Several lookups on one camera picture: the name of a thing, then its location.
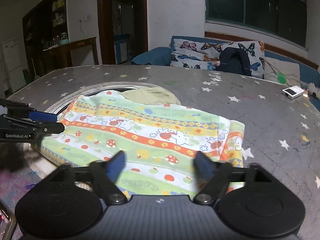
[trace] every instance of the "bottle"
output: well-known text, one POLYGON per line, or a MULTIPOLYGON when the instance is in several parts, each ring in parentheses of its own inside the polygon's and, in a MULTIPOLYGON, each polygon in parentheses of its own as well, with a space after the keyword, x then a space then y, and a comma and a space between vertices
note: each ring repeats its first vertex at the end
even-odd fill
POLYGON ((60 45, 69 43, 68 35, 66 33, 61 33, 60 45))

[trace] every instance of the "colorful striped blanket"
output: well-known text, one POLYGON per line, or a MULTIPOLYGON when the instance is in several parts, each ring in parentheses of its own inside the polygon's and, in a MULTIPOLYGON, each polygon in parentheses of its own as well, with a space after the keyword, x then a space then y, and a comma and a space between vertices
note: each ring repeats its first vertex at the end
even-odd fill
MULTIPOLYGON (((205 185, 196 178, 197 151, 242 167, 244 124, 178 105, 143 105, 117 91, 79 96, 59 116, 66 129, 45 137, 39 151, 55 164, 87 166, 124 150, 127 164, 117 186, 132 194, 191 198, 205 185)), ((241 187, 232 183, 230 189, 241 187)))

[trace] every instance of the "wooden table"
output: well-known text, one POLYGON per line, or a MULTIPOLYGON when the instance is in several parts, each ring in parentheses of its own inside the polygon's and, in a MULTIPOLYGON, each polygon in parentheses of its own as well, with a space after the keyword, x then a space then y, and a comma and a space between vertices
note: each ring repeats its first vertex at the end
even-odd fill
POLYGON ((42 61, 44 67, 44 73, 49 73, 52 70, 46 67, 46 61, 48 58, 52 58, 54 56, 56 57, 55 69, 73 67, 71 51, 90 45, 92 46, 94 64, 99 65, 96 38, 97 37, 92 37, 79 41, 71 41, 67 44, 43 51, 40 60, 42 61))

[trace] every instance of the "power outlet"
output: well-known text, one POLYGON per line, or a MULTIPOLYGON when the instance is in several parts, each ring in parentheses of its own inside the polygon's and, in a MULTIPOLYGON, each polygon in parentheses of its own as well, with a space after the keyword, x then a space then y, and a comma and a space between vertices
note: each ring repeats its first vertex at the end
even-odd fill
POLYGON ((91 20, 91 16, 90 15, 86 15, 85 17, 80 19, 80 22, 86 22, 86 21, 90 21, 91 20))

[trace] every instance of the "black backpack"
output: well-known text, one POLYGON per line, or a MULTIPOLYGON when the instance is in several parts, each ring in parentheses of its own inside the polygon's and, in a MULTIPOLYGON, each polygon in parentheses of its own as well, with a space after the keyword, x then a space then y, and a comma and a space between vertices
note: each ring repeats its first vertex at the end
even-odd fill
POLYGON ((251 77, 248 54, 243 49, 225 48, 220 53, 220 66, 216 66, 216 70, 251 77))

